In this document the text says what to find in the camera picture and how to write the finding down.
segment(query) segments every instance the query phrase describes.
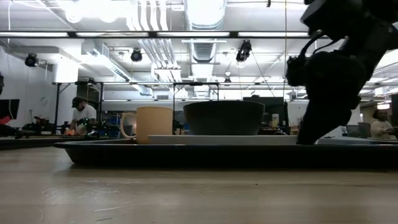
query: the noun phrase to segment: white plate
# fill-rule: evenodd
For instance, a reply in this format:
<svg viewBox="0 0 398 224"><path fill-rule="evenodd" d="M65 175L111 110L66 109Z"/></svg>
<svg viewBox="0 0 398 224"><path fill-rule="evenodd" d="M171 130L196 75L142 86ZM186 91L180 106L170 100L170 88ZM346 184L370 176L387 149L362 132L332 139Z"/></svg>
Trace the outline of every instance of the white plate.
<svg viewBox="0 0 398 224"><path fill-rule="evenodd" d="M276 146L296 144L297 136L189 136L151 135L151 144Z"/></svg>

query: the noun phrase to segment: white t-shirt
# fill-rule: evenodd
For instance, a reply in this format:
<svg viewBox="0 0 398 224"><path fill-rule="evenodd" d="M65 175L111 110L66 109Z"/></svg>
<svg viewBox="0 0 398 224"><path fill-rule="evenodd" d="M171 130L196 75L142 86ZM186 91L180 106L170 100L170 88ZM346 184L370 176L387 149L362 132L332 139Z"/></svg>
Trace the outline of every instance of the white t-shirt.
<svg viewBox="0 0 398 224"><path fill-rule="evenodd" d="M97 111L90 105L86 105L82 111L78 111L76 108L73 110L72 120L80 120L82 118L97 119Z"/></svg>

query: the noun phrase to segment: mug handle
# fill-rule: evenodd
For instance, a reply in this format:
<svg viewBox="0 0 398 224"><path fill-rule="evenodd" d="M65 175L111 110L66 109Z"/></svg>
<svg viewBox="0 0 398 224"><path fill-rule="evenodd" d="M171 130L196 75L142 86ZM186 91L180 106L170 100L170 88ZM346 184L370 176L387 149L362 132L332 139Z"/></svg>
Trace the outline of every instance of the mug handle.
<svg viewBox="0 0 398 224"><path fill-rule="evenodd" d="M135 136L128 136L128 135L124 132L124 129L123 129L124 120L125 120L127 117L129 117L129 116L134 116L134 117L137 118L137 115L136 115L136 114L133 114L133 113L123 113L123 114L122 114L122 117L121 117L121 119L120 119L120 132L122 133L123 137L125 137L126 139L133 139L133 138L135 138Z"/></svg>

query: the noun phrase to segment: ceiling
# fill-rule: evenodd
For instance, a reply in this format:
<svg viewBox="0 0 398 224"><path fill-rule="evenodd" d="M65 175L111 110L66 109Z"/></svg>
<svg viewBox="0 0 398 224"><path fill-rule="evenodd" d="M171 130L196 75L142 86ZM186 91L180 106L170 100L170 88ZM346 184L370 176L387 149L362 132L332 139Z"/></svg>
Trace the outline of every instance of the ceiling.
<svg viewBox="0 0 398 224"><path fill-rule="evenodd" d="M59 8L59 1L13 0L14 3L12 3L8 0L2 0L0 1L0 30L129 30L126 25L126 16L129 16L129 13L132 12L129 10L128 0L112 1L113 10L117 11L119 16L112 23L105 23L95 16L87 16L78 23L70 23L65 18L65 11ZM272 0L270 8L266 7L266 1L227 0L223 29L306 32L307 28L300 22L300 17L306 8L302 2L302 0L288 0L285 13L285 1L282 0ZM185 16L182 10L183 1L167 0L166 4L169 29L185 30ZM232 82L262 82L267 80L271 83L283 83L285 55L297 55L308 42L306 39L252 39L252 54L246 60L245 66L238 68L234 58L236 50L242 44L242 40L227 39L225 41L225 43L218 44L216 57L213 61L212 76L208 81L223 82L226 78L226 72L229 72ZM59 47L85 64L84 68L80 69L79 76L93 77L96 81L115 81L113 73L103 64L95 62L87 55L81 54L81 43L82 40L69 39L12 39L10 46ZM327 39L318 40L316 44L312 45L309 53L314 51L315 48L322 47L328 43L329 40ZM324 50L331 51L336 49L341 43L338 42ZM143 59L140 62L132 62L130 59L133 48L141 47L137 39L96 39L95 44L97 46L102 44L108 46L111 59L123 70L127 71L133 79L141 82L154 81L153 76L150 74L152 62L146 54L143 54ZM172 39L172 47L177 63L181 68L181 77L184 80L193 78L189 44L182 43L182 39ZM383 82L383 80L387 79L387 82L393 83L395 78L398 80L396 67L394 65L388 66L397 61L398 59L396 61L391 60L391 57L388 60L383 60L378 68L387 67L382 70L376 70L371 82ZM372 90L377 87L376 85L366 86L365 89L369 91L363 91L363 94L374 96L374 91ZM224 86L223 88L266 90L270 87L234 85ZM271 86L271 88L277 90L285 87L283 85L275 85Z"/></svg>

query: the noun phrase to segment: robotic arm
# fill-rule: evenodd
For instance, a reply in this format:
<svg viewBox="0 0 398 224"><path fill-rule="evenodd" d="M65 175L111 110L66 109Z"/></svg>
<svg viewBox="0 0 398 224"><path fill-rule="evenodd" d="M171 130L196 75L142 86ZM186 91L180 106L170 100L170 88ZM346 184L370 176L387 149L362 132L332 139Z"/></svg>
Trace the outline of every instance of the robotic arm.
<svg viewBox="0 0 398 224"><path fill-rule="evenodd" d="M298 57L287 61L289 85L305 86L307 110L297 144L316 140L346 125L361 98L364 84L383 55L398 48L398 1L305 0L301 21L313 37ZM327 36L331 44L344 39L333 52L306 52L317 39Z"/></svg>

